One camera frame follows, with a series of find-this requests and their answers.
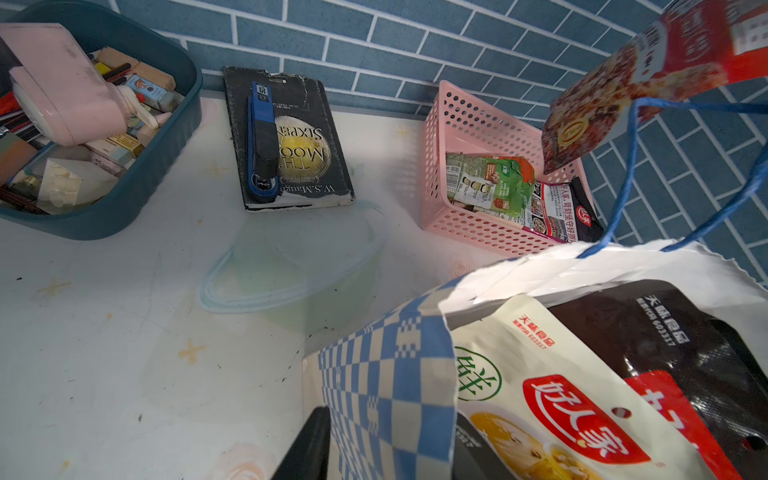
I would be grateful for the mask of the red fish seasoning packet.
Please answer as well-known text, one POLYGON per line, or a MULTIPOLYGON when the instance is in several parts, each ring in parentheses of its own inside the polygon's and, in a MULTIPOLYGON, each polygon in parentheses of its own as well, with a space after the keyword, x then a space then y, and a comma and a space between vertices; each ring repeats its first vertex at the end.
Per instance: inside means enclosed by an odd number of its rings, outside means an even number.
POLYGON ((766 74, 766 2, 674 1, 552 102, 543 170, 552 173, 622 135, 638 98, 679 102, 766 74))

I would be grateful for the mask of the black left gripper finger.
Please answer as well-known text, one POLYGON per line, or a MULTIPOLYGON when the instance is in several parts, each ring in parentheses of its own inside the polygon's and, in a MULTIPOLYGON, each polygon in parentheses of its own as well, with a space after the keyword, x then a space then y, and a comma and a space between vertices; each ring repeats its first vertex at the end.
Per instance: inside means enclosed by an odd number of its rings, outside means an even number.
POLYGON ((272 480, 326 480, 331 440, 328 407, 316 407, 305 421, 272 480))

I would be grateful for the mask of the light green seasoning packet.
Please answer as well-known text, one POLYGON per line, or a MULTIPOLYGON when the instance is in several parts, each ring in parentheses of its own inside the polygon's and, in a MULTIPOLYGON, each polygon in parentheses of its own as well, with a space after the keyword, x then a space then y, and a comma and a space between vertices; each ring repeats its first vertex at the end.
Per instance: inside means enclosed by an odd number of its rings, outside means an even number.
POLYGON ((452 330, 459 409, 519 479, 711 479, 659 408, 537 300, 452 330))

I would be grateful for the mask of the black seasoning packet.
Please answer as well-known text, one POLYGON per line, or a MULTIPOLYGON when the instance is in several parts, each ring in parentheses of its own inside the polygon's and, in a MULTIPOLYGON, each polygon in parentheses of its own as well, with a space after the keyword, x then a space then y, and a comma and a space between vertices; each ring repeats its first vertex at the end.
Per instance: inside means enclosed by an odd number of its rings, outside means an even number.
POLYGON ((766 478, 767 378, 723 321, 658 280, 551 311, 694 445, 716 478, 766 478))

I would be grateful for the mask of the blue checkered paper bag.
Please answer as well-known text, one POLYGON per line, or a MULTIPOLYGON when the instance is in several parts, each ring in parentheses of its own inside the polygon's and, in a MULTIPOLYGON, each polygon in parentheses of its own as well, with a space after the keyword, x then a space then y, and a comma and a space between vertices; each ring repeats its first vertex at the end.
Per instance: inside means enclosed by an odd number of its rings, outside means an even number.
POLYGON ((497 263, 416 297, 304 362, 319 407, 331 414, 330 452, 343 479, 519 479, 459 409, 451 332, 525 295, 552 307, 643 280, 668 282, 699 310, 767 336, 767 291, 701 239, 762 186, 760 154, 744 186, 686 237, 623 247, 611 240, 627 202, 616 200, 603 237, 497 263))

